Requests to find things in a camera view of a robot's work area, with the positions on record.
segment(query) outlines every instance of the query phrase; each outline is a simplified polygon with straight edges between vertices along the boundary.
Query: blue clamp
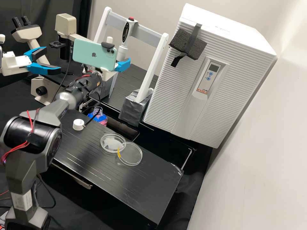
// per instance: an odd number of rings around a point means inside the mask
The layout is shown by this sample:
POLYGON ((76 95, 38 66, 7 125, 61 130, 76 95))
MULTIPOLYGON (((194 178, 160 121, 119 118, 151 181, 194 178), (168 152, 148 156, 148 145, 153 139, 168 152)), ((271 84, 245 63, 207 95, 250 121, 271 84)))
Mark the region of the blue clamp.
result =
POLYGON ((32 50, 29 50, 24 53, 24 55, 28 56, 31 60, 32 64, 27 66, 27 70, 32 72, 33 74, 41 74, 41 75, 56 75, 61 73, 61 67, 47 64, 38 64, 36 61, 41 56, 47 53, 47 47, 42 46, 32 50))
POLYGON ((131 58, 127 58, 123 61, 117 62, 118 66, 114 69, 117 72, 124 72, 130 67, 131 58))

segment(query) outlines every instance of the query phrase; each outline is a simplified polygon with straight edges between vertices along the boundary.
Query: white cap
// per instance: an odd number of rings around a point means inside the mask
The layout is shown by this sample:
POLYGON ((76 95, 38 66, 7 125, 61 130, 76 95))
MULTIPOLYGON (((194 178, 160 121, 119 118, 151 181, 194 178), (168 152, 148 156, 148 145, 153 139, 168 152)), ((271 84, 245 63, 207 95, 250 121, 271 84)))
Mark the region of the white cap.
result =
POLYGON ((108 36, 106 38, 107 43, 113 43, 113 38, 111 36, 108 36))
POLYGON ((3 44, 5 42, 5 35, 0 34, 0 44, 3 44))
POLYGON ((81 131, 84 128, 84 120, 76 119, 73 123, 73 129, 77 131, 81 131))

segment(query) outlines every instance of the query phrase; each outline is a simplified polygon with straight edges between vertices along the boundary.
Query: white metal arm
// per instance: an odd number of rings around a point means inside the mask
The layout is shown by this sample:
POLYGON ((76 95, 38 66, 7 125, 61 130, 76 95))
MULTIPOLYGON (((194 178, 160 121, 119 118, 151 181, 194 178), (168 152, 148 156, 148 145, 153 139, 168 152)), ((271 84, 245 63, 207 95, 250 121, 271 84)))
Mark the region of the white metal arm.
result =
MULTIPOLYGON (((99 26, 98 26, 98 29, 97 29, 97 32, 96 32, 96 35, 93 41, 98 42, 98 39, 100 36, 104 40, 105 35, 106 35, 107 26, 112 26, 122 31, 126 22, 127 22, 127 18, 112 12, 112 9, 110 7, 106 7, 102 14, 102 17, 101 17, 101 20, 100 20, 100 23, 99 23, 99 26)), ((163 33, 161 35, 158 32, 150 30, 147 27, 136 23, 135 26, 133 27, 131 36, 153 47, 157 47, 153 55, 153 58, 151 60, 151 63, 149 65, 149 68, 147 70, 147 73, 145 75, 145 78, 142 82, 139 93, 136 97, 136 102, 140 103, 147 96, 148 87, 150 85, 150 82, 153 79, 154 72, 157 68, 157 64, 160 60, 164 47, 166 46, 169 35, 167 33, 163 33)))

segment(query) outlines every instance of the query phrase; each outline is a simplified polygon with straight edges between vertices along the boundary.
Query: control panel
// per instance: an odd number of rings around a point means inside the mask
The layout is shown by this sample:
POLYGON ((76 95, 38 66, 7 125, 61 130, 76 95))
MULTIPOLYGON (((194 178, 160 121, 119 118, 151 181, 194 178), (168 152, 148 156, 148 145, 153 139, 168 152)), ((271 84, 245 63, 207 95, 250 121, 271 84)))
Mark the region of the control panel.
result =
POLYGON ((221 67, 221 64, 211 61, 196 91, 203 94, 208 94, 221 67))

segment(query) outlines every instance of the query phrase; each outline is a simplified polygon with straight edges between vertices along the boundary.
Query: petri dish lid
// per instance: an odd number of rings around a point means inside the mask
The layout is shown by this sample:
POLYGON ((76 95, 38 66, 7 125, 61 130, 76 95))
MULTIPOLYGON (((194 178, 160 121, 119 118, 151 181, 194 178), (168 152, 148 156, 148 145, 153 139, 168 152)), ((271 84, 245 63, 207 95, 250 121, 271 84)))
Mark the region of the petri dish lid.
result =
POLYGON ((138 165, 143 157, 142 150, 133 142, 125 142, 125 148, 117 152, 118 158, 126 165, 138 165))
POLYGON ((108 133, 102 136, 100 144, 102 148, 110 153, 117 153, 117 150, 122 151, 125 148, 125 138, 116 133, 108 133))

